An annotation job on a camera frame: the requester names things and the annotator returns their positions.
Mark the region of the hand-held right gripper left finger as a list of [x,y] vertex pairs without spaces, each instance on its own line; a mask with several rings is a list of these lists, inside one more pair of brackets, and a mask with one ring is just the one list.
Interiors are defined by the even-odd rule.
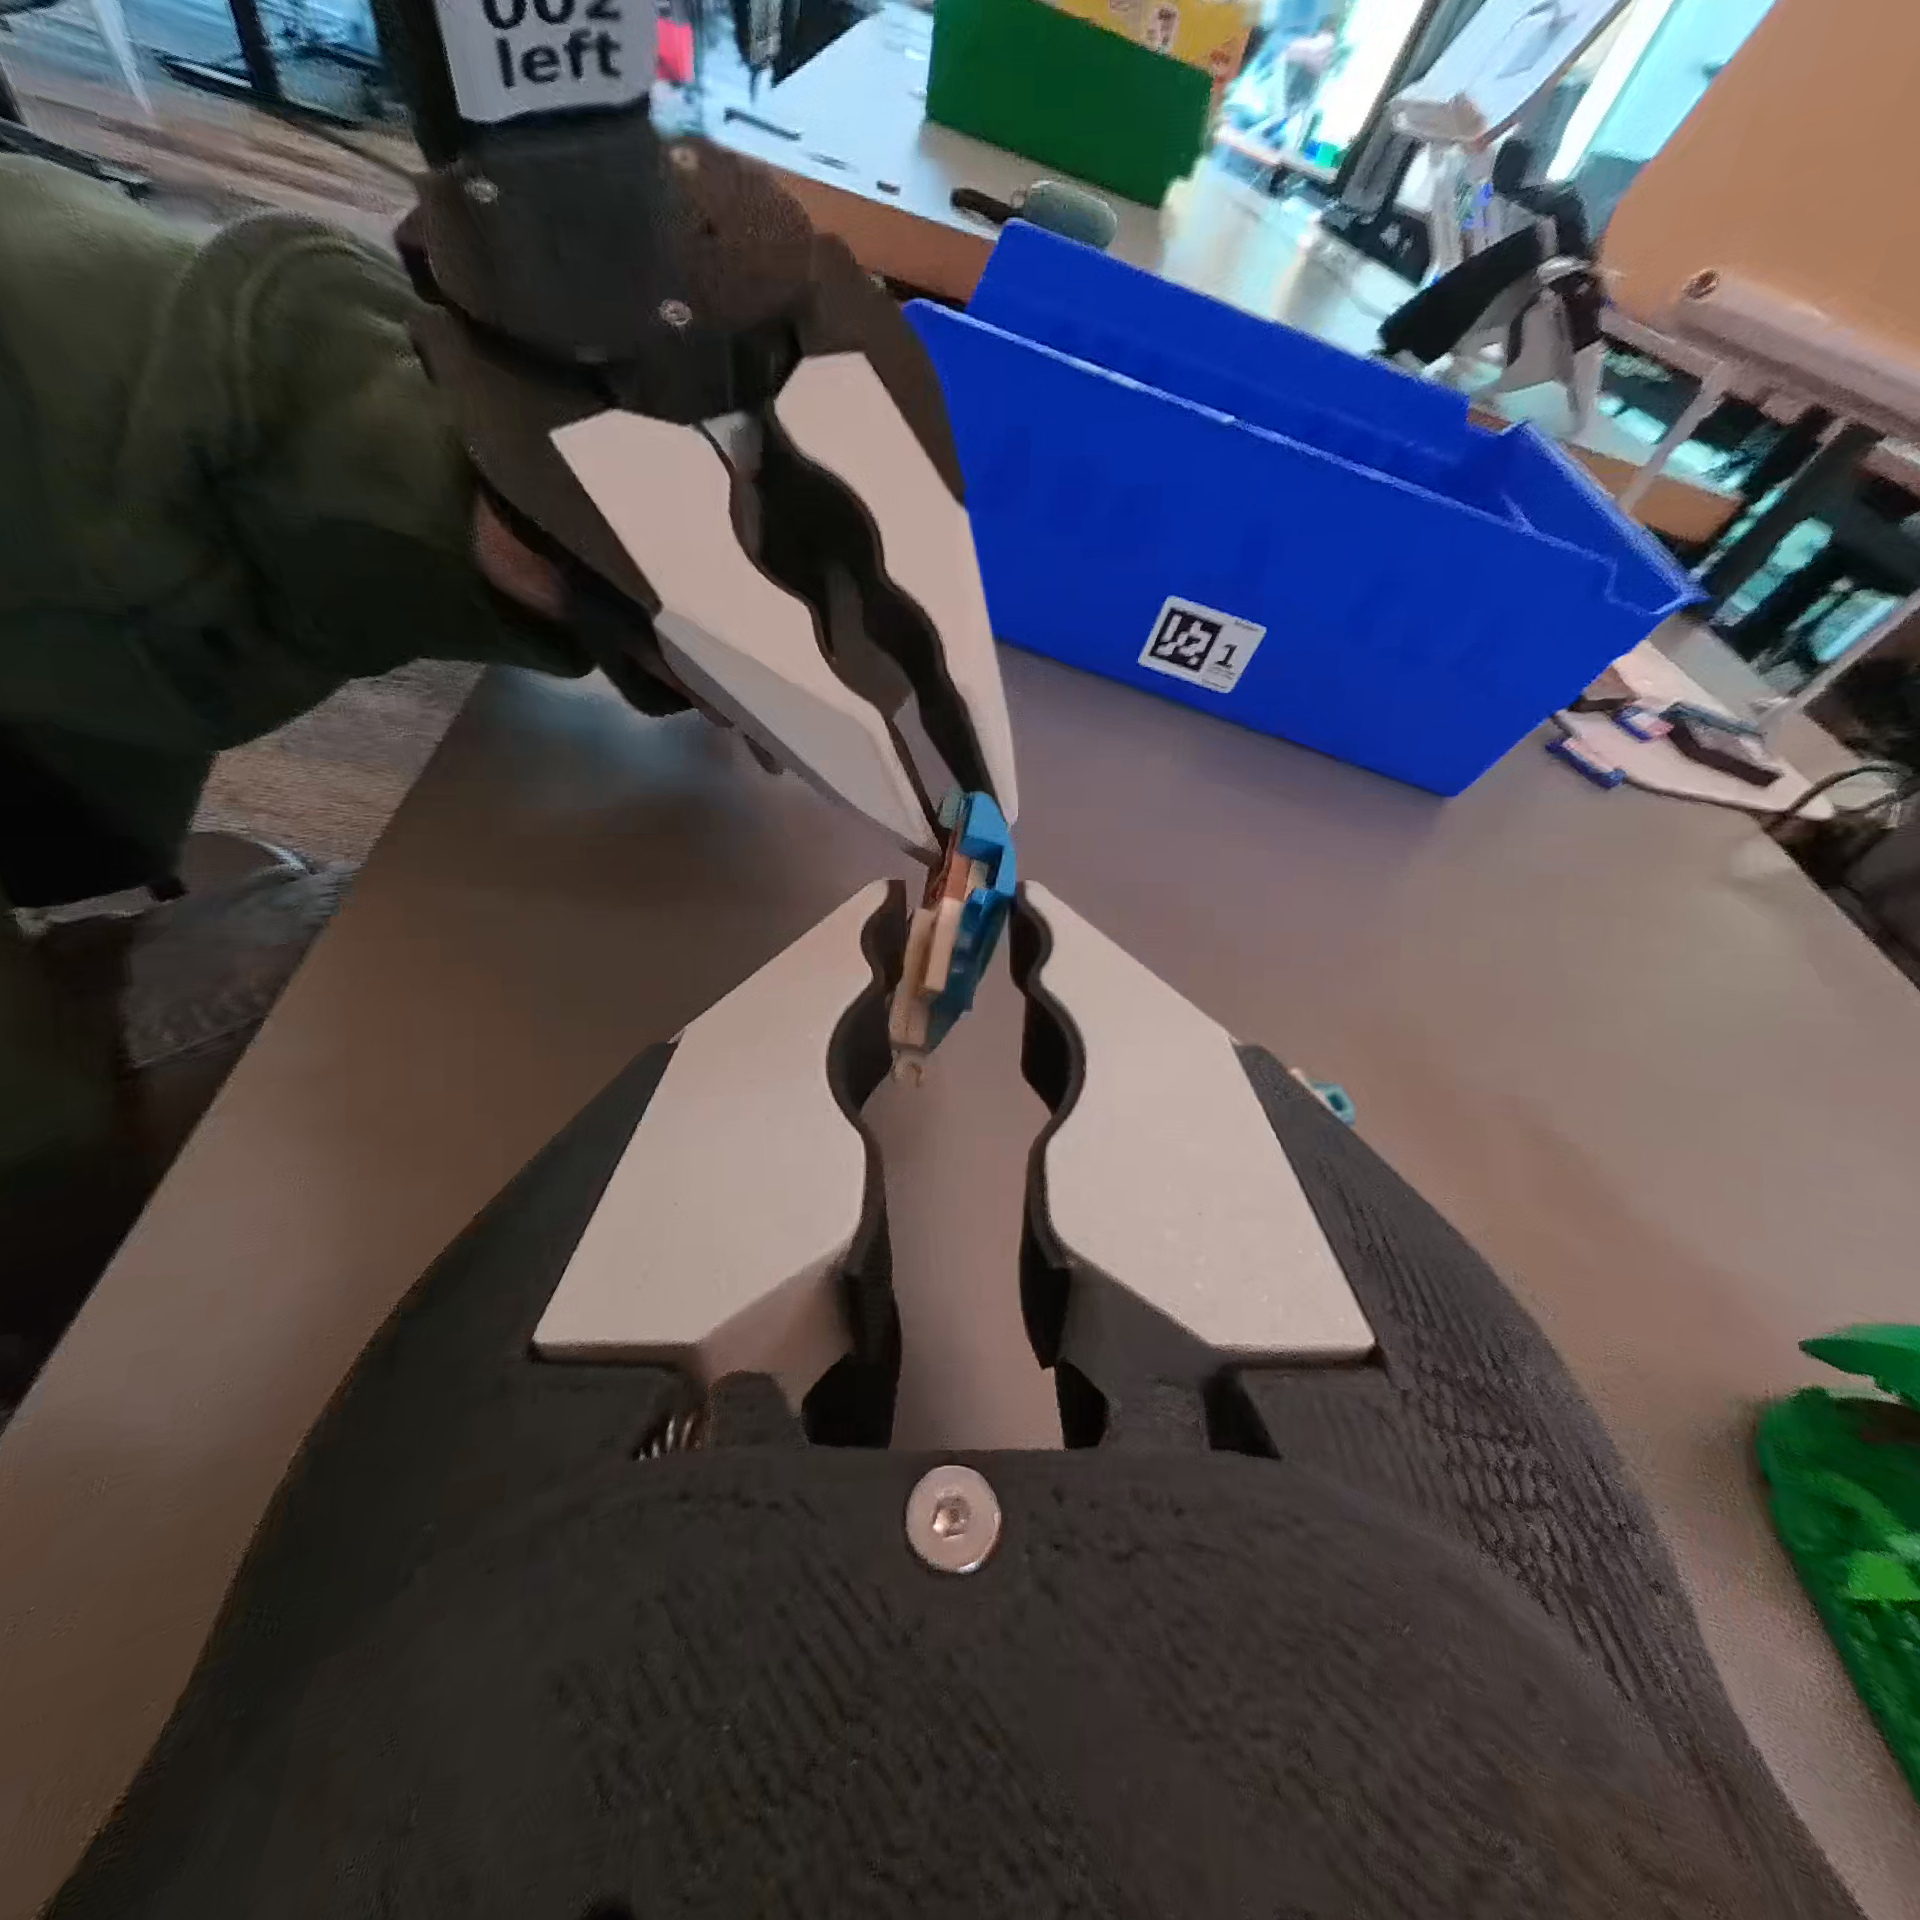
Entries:
[[872,991],[876,881],[677,1035],[533,1336],[543,1361],[830,1370],[853,1353],[838,1275],[865,1144],[830,1055]]

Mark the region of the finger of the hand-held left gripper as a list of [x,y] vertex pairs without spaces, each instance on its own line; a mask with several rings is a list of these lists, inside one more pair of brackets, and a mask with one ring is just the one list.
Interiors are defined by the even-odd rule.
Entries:
[[854,509],[928,738],[1014,825],[1016,741],[964,501],[861,352],[803,359],[774,423],[800,469],[824,477],[830,503]]
[[629,411],[558,425],[551,442],[651,591],[675,674],[791,773],[929,865],[936,825],[893,732],[831,671],[812,605],[743,544],[719,445],[699,425]]

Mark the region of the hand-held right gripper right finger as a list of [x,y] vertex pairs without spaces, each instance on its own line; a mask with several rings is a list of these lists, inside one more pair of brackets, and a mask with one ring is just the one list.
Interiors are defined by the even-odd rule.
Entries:
[[1220,1361],[1367,1361],[1376,1332],[1232,1034],[1048,887],[1022,889],[1029,1011],[1065,1035],[1040,1226]]

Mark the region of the person's left forearm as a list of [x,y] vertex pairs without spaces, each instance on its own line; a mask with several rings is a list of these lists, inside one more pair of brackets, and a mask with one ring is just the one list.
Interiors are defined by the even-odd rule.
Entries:
[[3,708],[206,759],[415,661],[591,673],[473,556],[464,442],[379,247],[3,185]]

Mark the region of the green lego baseplate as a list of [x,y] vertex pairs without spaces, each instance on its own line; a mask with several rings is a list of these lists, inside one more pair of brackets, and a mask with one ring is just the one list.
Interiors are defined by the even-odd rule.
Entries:
[[1767,1512],[1903,1783],[1918,1789],[1918,1329],[1862,1323],[1801,1353],[1844,1376],[1759,1407]]

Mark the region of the person's left hand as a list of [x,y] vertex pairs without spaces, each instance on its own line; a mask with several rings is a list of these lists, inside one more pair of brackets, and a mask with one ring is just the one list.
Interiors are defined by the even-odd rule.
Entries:
[[470,506],[470,556],[496,595],[551,629],[597,668],[622,700],[653,719],[689,714],[697,700],[664,668],[647,621],[635,609],[573,576],[539,544],[531,544],[494,497],[477,490]]

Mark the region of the dark green microphone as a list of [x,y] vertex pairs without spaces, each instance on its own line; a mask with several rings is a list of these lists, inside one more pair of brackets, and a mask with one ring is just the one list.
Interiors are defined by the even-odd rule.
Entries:
[[975,185],[957,185],[949,207],[995,229],[1030,225],[1094,252],[1108,252],[1120,227],[1113,204],[1078,184],[1055,178],[1036,180],[1008,199]]

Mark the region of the blue plastic bin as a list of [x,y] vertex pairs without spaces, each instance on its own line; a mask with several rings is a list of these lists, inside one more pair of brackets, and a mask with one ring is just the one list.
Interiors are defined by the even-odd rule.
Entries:
[[1526,423],[1029,225],[943,384],[996,640],[1455,797],[1699,587]]

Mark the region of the green plastic bin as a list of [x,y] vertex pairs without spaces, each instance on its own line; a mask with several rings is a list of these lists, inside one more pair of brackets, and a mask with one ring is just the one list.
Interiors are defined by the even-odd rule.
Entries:
[[1208,144],[1208,76],[1041,3],[940,3],[929,123],[1157,208]]

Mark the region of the person's dark shoe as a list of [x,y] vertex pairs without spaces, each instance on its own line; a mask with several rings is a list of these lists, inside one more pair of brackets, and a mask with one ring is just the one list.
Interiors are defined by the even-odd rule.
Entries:
[[137,1072],[243,1050],[358,868],[228,831],[188,834],[175,889],[113,936],[113,1008]]

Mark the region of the yellow cardboard box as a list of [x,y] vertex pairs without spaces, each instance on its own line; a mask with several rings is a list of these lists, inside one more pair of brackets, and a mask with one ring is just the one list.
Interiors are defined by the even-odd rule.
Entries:
[[1225,88],[1241,74],[1261,3],[1052,3],[1110,37],[1192,67]]

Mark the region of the pile of papers and cards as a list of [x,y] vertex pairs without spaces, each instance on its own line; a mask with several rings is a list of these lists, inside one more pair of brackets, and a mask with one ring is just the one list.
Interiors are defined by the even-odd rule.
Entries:
[[1551,719],[1549,757],[1601,792],[1737,811],[1761,823],[1824,821],[1833,805],[1756,728],[1700,703],[1584,695]]

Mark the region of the tan board on white stand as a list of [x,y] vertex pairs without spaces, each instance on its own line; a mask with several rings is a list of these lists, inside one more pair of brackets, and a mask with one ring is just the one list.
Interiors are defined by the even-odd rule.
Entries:
[[1912,425],[1918,4],[1771,7],[1599,264],[1627,317]]

